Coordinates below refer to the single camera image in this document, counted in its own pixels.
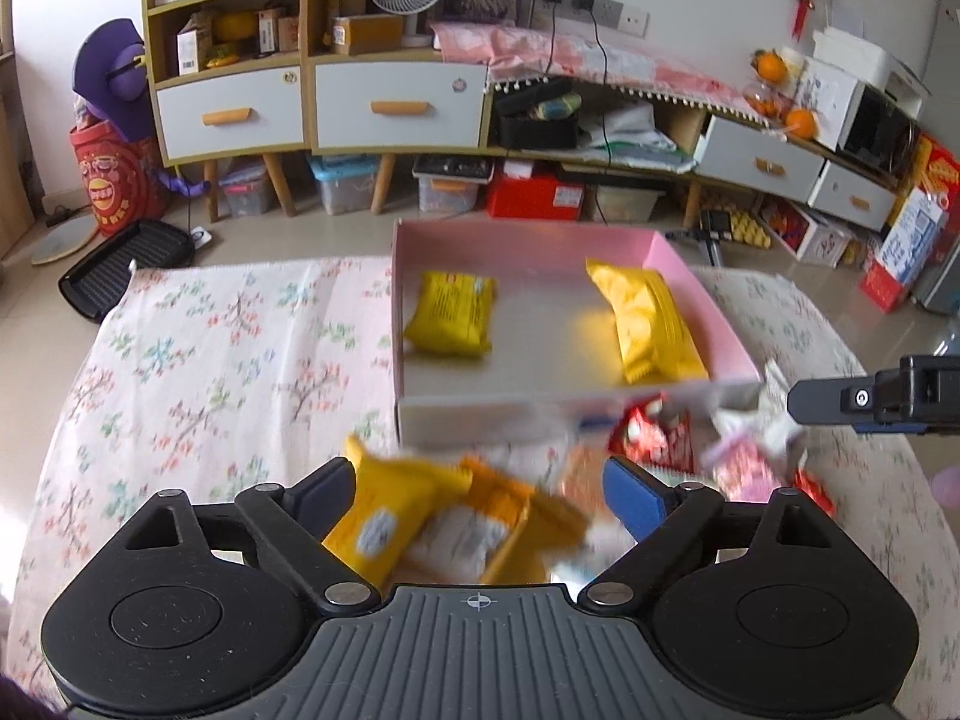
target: drawer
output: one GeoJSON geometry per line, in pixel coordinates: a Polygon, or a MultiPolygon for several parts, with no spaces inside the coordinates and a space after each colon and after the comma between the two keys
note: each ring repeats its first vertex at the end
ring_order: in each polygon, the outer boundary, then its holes
{"type": "Polygon", "coordinates": [[[891,191],[877,186],[869,178],[827,161],[808,205],[825,214],[878,230],[894,207],[895,199],[891,191]]]}
{"type": "Polygon", "coordinates": [[[803,203],[824,165],[822,157],[793,143],[716,116],[697,143],[695,157],[698,175],[803,203]]]}
{"type": "Polygon", "coordinates": [[[337,63],[316,81],[318,148],[479,145],[484,65],[337,63]]]}
{"type": "Polygon", "coordinates": [[[222,151],[304,147],[299,66],[162,89],[157,103],[172,162],[222,151]]]}

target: floral tablecloth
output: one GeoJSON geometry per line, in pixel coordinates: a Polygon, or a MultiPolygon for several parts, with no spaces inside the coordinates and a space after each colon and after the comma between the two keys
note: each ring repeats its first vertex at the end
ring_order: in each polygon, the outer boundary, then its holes
{"type": "MultiPolygon", "coordinates": [[[[13,605],[8,671],[47,697],[43,615],[155,491],[230,500],[291,484],[357,432],[397,450],[392,429],[386,258],[138,271],[70,391],[37,490],[13,605]]],[[[789,379],[861,367],[790,283],[699,272],[757,362],[789,379]]],[[[898,699],[908,718],[960,714],[960,560],[906,440],[811,431],[810,469],[847,532],[920,620],[920,651],[898,699]]],[[[549,485],[555,445],[493,447],[498,466],[549,485]]]]}

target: black circular cover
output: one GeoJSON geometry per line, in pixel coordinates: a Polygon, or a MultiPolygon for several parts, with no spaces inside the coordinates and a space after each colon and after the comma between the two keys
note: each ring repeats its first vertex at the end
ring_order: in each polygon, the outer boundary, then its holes
{"type": "Polygon", "coordinates": [[[834,716],[891,701],[917,649],[906,601],[865,556],[757,549],[674,584],[653,629],[680,678],[727,706],[834,716]]]}
{"type": "Polygon", "coordinates": [[[113,717],[190,715],[249,695],[304,641],[299,602],[273,577],[179,547],[104,547],[43,622],[66,697],[113,717]]]}

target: pink box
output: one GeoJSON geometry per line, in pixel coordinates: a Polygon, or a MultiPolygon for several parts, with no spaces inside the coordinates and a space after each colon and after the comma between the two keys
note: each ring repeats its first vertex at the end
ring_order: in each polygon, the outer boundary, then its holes
{"type": "Polygon", "coordinates": [[[411,447],[557,437],[584,420],[619,418],[664,389],[703,416],[744,407],[760,374],[726,317],[659,233],[515,220],[401,221],[392,269],[394,384],[400,440],[411,447]],[[586,260],[659,271],[686,319],[709,381],[629,386],[610,305],[586,260]],[[497,280],[483,360],[436,358],[404,345],[424,271],[497,280]]]}

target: wooden cabinet leg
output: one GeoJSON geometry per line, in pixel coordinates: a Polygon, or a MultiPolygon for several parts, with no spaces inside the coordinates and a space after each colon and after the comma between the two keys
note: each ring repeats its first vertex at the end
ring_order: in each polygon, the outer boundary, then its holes
{"type": "Polygon", "coordinates": [[[203,163],[203,180],[210,182],[210,191],[206,193],[206,213],[210,217],[210,223],[214,224],[220,220],[220,185],[215,159],[208,159],[203,163]]]}
{"type": "Polygon", "coordinates": [[[700,182],[691,181],[686,193],[686,205],[683,207],[683,226],[692,230],[700,219],[700,182]]]}
{"type": "Polygon", "coordinates": [[[274,185],[274,191],[277,192],[277,199],[280,201],[280,207],[283,213],[288,217],[296,215],[296,206],[293,196],[290,194],[290,185],[287,183],[287,177],[283,174],[283,165],[280,162],[279,154],[264,154],[263,161],[267,165],[267,172],[270,173],[270,180],[274,185]]]}
{"type": "Polygon", "coordinates": [[[380,158],[380,170],[376,172],[373,205],[370,209],[375,214],[383,213],[383,206],[387,202],[387,194],[390,194],[390,183],[394,180],[394,165],[396,163],[396,154],[383,154],[380,158]]]}

